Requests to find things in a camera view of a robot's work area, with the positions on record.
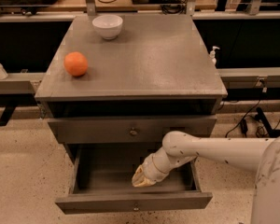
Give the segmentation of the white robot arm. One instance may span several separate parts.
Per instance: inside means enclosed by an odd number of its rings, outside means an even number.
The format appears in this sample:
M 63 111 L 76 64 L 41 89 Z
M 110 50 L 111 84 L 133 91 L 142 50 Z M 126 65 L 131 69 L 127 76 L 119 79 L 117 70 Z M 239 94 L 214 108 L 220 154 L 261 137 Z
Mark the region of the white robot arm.
M 256 173 L 250 224 L 280 224 L 280 136 L 276 138 L 202 138 L 172 131 L 161 148 L 136 169 L 132 184 L 155 185 L 197 157 L 221 161 Z

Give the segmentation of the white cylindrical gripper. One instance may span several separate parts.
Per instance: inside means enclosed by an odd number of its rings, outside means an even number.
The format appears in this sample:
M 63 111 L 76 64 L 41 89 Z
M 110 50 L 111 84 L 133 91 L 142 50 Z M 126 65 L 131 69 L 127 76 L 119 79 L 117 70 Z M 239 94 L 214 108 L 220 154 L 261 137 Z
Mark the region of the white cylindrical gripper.
M 194 159 L 194 156 L 173 156 L 162 147 L 145 158 L 142 166 L 138 166 L 132 177 L 132 184 L 136 188 L 153 186 L 162 182 L 173 169 Z

